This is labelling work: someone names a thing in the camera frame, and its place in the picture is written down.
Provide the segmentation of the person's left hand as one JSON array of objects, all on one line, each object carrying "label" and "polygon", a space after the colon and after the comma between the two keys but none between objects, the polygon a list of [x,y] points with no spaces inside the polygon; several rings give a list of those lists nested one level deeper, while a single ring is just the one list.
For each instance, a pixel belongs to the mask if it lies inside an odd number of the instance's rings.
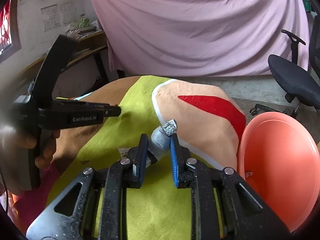
[{"label": "person's left hand", "polygon": [[[60,137],[60,133],[60,130],[52,131],[42,153],[35,159],[34,163],[40,170],[46,170],[50,166],[56,152],[56,140]],[[4,177],[1,183],[15,195],[22,195],[25,191],[18,171],[21,167],[18,163],[21,160],[21,154],[27,154],[36,144],[37,140],[27,132],[9,125],[1,126],[1,172]]]}]

